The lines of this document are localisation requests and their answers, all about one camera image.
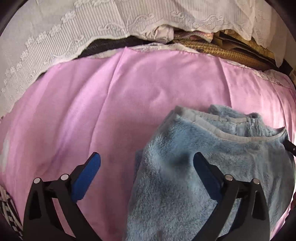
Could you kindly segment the blue fleece zip jacket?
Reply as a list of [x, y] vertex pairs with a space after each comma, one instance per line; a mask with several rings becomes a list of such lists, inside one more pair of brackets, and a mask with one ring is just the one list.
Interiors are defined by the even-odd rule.
[[223, 174], [260, 180], [275, 230], [295, 187], [295, 162], [285, 128], [257, 113], [212, 105], [208, 112], [177, 106], [137, 153], [124, 240], [191, 240], [216, 206], [193, 166], [200, 152]]

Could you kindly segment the pink bed sheet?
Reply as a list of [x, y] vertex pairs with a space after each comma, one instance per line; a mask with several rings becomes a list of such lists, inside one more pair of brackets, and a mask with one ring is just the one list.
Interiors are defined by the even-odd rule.
[[1, 185], [23, 217], [34, 178], [56, 180], [98, 152], [102, 166], [78, 204], [102, 239], [120, 240], [136, 151], [175, 106], [207, 111], [212, 104], [259, 113], [295, 138], [295, 88], [278, 72], [132, 48], [58, 64], [1, 121]]

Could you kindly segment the white lace cover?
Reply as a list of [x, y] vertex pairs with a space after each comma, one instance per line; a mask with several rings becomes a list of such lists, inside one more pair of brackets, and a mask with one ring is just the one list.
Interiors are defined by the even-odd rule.
[[1, 115], [38, 76], [96, 39], [169, 41], [173, 28], [234, 30], [281, 64], [288, 28], [265, 1], [27, 1], [1, 34]]

